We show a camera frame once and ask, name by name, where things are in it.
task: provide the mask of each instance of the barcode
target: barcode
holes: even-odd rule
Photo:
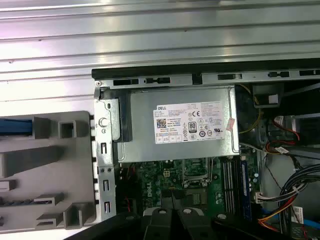
[[[158,129],[165,129],[167,127],[167,121],[165,118],[156,120],[156,127]]]

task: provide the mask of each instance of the red wire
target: red wire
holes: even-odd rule
[[[305,229],[305,225],[302,225],[302,230],[303,230],[303,236],[304,236],[304,238],[305,238],[306,240],[308,240],[309,238],[308,238],[308,235],[307,235],[307,231],[306,231],[306,229]]]
[[[127,198],[127,197],[125,197],[125,200],[127,201],[127,203],[128,203],[128,212],[130,213],[131,212],[131,210],[130,210],[130,202],[129,202],[129,199]]]
[[[291,130],[289,128],[285,128],[285,127],[281,126],[280,124],[276,123],[274,120],[272,121],[272,123],[273,123],[274,126],[276,126],[279,129],[283,129],[283,130],[286,130],[286,131],[289,131],[289,132],[295,134],[297,139],[298,139],[298,141],[300,141],[300,136],[296,131],[293,131],[293,130]]]
[[[295,141],[283,141],[283,140],[274,140],[274,141],[270,141],[265,145],[265,150],[269,153],[271,153],[271,151],[269,150],[269,146],[270,144],[273,143],[283,143],[283,144],[287,144],[287,145],[295,145],[296,142]]]

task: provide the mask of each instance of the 80 plus logo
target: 80 plus logo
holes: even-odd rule
[[[194,134],[197,132],[197,123],[195,121],[190,121],[188,123],[189,133]]]

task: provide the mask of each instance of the yellow wire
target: yellow wire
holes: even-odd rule
[[[275,231],[274,229],[272,229],[271,227],[269,227],[268,225],[265,225],[263,222],[260,222],[261,226],[267,228],[267,229],[270,229],[272,231]]]
[[[241,83],[237,83],[236,85],[239,85],[239,86],[243,87],[243,88],[251,95],[251,91],[250,91],[250,89],[249,89],[247,86],[245,86],[245,85],[243,85],[243,84],[241,84]],[[259,105],[259,101],[258,101],[258,99],[257,99],[255,96],[253,97],[253,99],[254,99],[254,102],[255,102],[257,105]],[[262,112],[260,109],[259,109],[258,111],[259,111],[258,117],[257,117],[257,119],[254,121],[254,123],[251,125],[251,127],[249,127],[247,130],[240,131],[239,134],[248,133],[248,132],[250,132],[252,129],[254,129],[254,128],[259,124],[260,119],[262,118],[263,112]]]
[[[292,204],[293,204],[293,202],[291,202],[289,205],[285,206],[285,207],[282,208],[281,210],[276,211],[275,213],[271,214],[270,216],[266,216],[266,217],[261,218],[261,219],[258,219],[258,220],[259,220],[260,222],[265,222],[265,221],[267,221],[268,219],[272,218],[274,215],[277,215],[278,213],[281,213],[283,210],[289,208]]]

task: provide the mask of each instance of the black plastic part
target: black plastic part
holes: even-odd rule
[[[136,76],[154,76],[170,74],[225,73],[274,69],[310,69],[319,68],[319,58],[286,59],[267,61],[241,61],[196,63],[159,66],[119,67],[93,69],[91,74],[95,80],[106,78],[128,78]]]
[[[130,212],[121,213],[93,225],[67,240],[142,239],[139,235],[141,219]]]

